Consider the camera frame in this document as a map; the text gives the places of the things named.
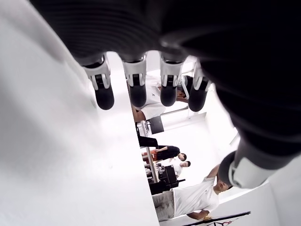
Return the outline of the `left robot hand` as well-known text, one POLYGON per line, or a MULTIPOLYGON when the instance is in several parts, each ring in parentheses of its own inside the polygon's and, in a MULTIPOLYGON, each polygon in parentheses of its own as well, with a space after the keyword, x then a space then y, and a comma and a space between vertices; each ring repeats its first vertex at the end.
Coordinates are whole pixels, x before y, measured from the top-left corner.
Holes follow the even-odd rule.
POLYGON ((81 65, 113 51, 197 57, 240 134, 221 179, 261 185, 301 153, 298 0, 34 0, 81 65))

